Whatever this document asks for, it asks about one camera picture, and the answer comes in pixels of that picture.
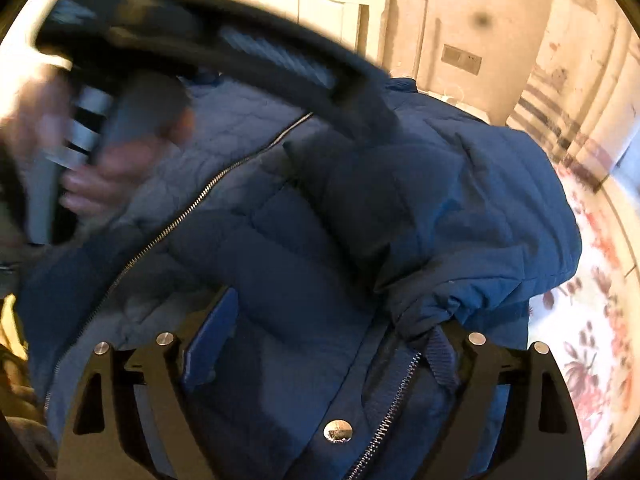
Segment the jacket hood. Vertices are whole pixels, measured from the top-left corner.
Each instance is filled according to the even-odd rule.
[[[391,140],[355,144],[328,130],[285,148],[358,272],[420,347],[452,316],[519,307],[570,279],[582,243],[529,136],[392,83],[401,129]]]

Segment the wall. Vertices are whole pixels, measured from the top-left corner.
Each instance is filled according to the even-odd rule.
[[[533,67],[552,0],[392,0],[385,67],[418,86],[447,94],[504,124]],[[420,32],[424,41],[420,47]],[[482,57],[478,76],[440,61],[444,44]]]
[[[624,275],[623,289],[619,290],[620,306],[624,308],[626,326],[620,325],[618,335],[626,338],[630,345],[629,361],[623,368],[631,371],[631,385],[626,386],[626,396],[631,402],[619,406],[619,421],[610,435],[604,460],[608,460],[622,445],[638,421],[640,399],[640,218],[634,204],[628,200],[625,191],[613,178],[607,179],[596,198],[604,204],[602,213],[609,232],[612,234],[612,248],[618,257],[620,271]],[[622,391],[610,392],[612,397]]]
[[[538,58],[507,124],[598,187],[640,107],[638,37],[615,0],[553,0]]]
[[[640,211],[640,136],[638,130],[640,124],[636,126],[636,134],[633,141],[625,152],[618,167],[612,172],[612,176],[619,181],[629,194],[630,199],[636,203]]]

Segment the finger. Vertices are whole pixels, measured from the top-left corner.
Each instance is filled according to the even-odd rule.
[[[94,202],[84,196],[72,193],[65,193],[60,198],[60,203],[78,216],[98,216],[105,214],[109,210],[106,204]]]
[[[96,170],[106,180],[139,184],[166,153],[168,141],[153,135],[104,148]]]
[[[65,172],[61,183],[72,194],[107,206],[124,202],[136,187],[135,182],[128,180],[108,180],[96,168],[89,166],[81,166],[75,171]]]
[[[49,430],[33,420],[7,417],[7,423],[31,459],[41,468],[52,468],[58,458],[58,444]]]
[[[164,132],[160,132],[161,137],[174,143],[176,146],[183,146],[193,135],[195,126],[195,114],[192,108],[186,108],[175,124],[169,126]]]
[[[60,146],[70,129],[71,88],[66,77],[57,73],[44,83],[35,106],[38,145],[45,149]]]
[[[17,365],[17,363],[6,359],[2,363],[2,366],[4,367],[4,372],[9,378],[9,382],[11,384],[20,384],[21,386],[27,384],[26,378],[24,377],[24,374],[22,373],[22,370],[20,370],[20,367]]]
[[[69,128],[70,87],[60,69],[45,66],[18,94],[8,118],[8,141],[18,160],[30,160],[39,146],[59,146]]]
[[[36,396],[36,392],[33,388],[12,384],[11,391],[16,397],[24,402],[28,402],[32,406],[36,406],[38,404],[38,397]]]

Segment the hand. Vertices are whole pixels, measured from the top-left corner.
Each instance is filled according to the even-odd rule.
[[[28,171],[37,150],[62,145],[71,125],[71,90],[59,69],[46,67],[20,92],[4,130],[18,165]],[[193,131],[193,112],[175,124],[131,142],[108,146],[94,166],[63,174],[61,203],[80,216],[98,216],[124,204],[162,159],[169,144],[181,145]]]
[[[46,426],[34,420],[14,416],[8,416],[6,421],[31,459],[49,479],[54,479],[56,477],[58,444]]]

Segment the floral bedspread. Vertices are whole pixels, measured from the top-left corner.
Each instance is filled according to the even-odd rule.
[[[530,301],[529,341],[549,345],[580,422],[590,479],[609,462],[640,415],[632,399],[634,355],[625,277],[601,197],[556,168],[574,210],[583,253],[576,275]]]

